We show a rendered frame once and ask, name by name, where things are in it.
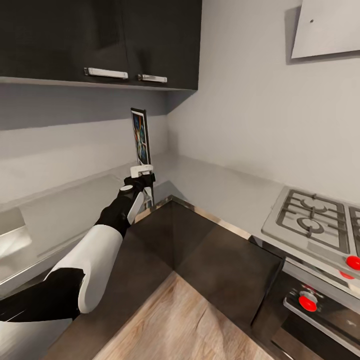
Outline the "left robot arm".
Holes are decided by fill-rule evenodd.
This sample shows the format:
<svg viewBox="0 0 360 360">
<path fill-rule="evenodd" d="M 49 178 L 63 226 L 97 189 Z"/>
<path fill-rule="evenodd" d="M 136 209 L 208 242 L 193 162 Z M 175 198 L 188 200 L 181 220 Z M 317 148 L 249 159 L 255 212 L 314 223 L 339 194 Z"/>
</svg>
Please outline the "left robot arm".
<svg viewBox="0 0 360 360">
<path fill-rule="evenodd" d="M 132 166 L 117 198 L 80 243 L 48 274 L 0 300 L 0 360 L 38 360 L 81 314 L 104 296 L 119 249 L 153 186 L 152 164 Z"/>
</svg>

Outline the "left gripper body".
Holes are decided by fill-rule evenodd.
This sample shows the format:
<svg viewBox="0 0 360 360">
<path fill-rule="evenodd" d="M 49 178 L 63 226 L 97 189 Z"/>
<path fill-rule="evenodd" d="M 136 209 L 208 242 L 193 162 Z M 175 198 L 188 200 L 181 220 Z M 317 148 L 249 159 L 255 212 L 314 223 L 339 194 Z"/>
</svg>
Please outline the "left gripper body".
<svg viewBox="0 0 360 360">
<path fill-rule="evenodd" d="M 152 182 L 152 177 L 151 177 L 151 174 L 141 174 L 140 177 L 138 178 L 132 178 L 131 176 L 130 177 L 127 177 L 124 182 L 126 184 L 129 184 L 131 182 L 138 182 L 142 185 L 143 188 L 149 188 L 149 187 L 152 187 L 153 186 L 153 182 Z"/>
</svg>

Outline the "poster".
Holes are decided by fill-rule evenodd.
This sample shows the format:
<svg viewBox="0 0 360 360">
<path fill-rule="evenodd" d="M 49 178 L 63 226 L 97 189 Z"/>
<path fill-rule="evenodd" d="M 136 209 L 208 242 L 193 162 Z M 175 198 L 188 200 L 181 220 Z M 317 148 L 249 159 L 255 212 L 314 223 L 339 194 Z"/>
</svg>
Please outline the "poster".
<svg viewBox="0 0 360 360">
<path fill-rule="evenodd" d="M 137 150 L 138 165 L 150 165 L 151 156 L 149 148 L 148 123 L 145 110 L 130 108 L 133 118 L 134 139 Z M 142 175 L 152 174 L 152 171 L 142 172 Z"/>
</svg>

